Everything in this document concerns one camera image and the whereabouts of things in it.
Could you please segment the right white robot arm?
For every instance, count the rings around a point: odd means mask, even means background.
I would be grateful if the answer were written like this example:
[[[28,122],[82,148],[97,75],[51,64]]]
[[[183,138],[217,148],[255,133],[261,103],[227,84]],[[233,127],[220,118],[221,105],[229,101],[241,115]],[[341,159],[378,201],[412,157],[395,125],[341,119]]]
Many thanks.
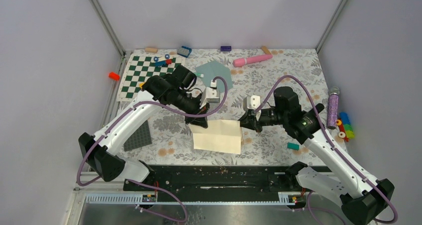
[[[324,109],[317,104],[316,111],[302,110],[298,95],[290,87],[278,87],[273,92],[275,104],[266,109],[256,109],[262,104],[259,96],[244,99],[245,114],[240,126],[261,132],[265,126],[280,125],[299,144],[317,155],[337,177],[322,175],[303,162],[286,170],[288,189],[312,190],[338,205],[344,215],[355,225],[367,225],[387,206],[394,185],[379,180],[351,158],[320,125],[317,114]]]

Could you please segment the cream paper letter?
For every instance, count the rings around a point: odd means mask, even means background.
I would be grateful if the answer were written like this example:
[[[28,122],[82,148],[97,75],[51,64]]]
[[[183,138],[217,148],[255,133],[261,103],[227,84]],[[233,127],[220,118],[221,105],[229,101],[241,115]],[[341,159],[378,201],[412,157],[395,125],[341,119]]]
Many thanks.
[[[193,134],[194,149],[240,154],[242,131],[236,120],[210,120],[208,127],[189,126]]]

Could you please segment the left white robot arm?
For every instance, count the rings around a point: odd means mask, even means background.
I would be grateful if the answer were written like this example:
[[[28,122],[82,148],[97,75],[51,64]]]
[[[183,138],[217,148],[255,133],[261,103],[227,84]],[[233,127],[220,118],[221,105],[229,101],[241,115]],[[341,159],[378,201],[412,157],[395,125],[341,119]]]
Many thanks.
[[[83,133],[78,143],[83,159],[105,182],[116,178],[135,180],[144,191],[154,186],[151,169],[144,162],[123,159],[117,153],[127,139],[163,106],[173,105],[185,115],[185,122],[206,128],[206,113],[213,96],[218,96],[216,82],[194,97],[190,85],[196,75],[184,66],[172,73],[152,76],[143,85],[133,101],[101,130],[90,135]]]

